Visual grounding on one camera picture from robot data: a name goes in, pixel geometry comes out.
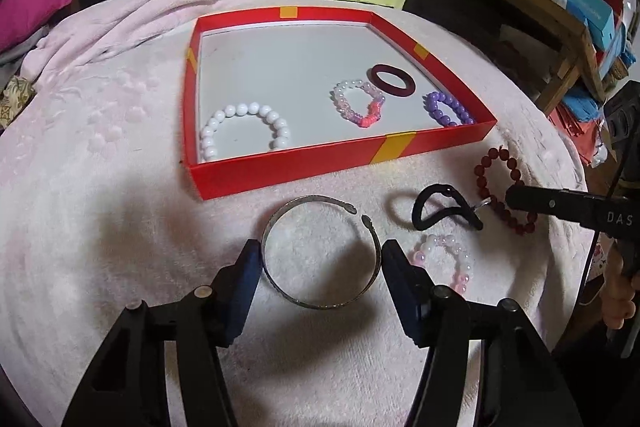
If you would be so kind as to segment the person's right hand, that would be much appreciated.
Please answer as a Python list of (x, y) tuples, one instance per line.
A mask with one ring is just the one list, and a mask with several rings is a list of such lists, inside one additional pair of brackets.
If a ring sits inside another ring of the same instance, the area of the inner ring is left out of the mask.
[(639, 289), (639, 277), (632, 280), (623, 274), (624, 260), (616, 246), (608, 252), (604, 283), (600, 291), (602, 320), (609, 329), (618, 331), (634, 317), (634, 295)]

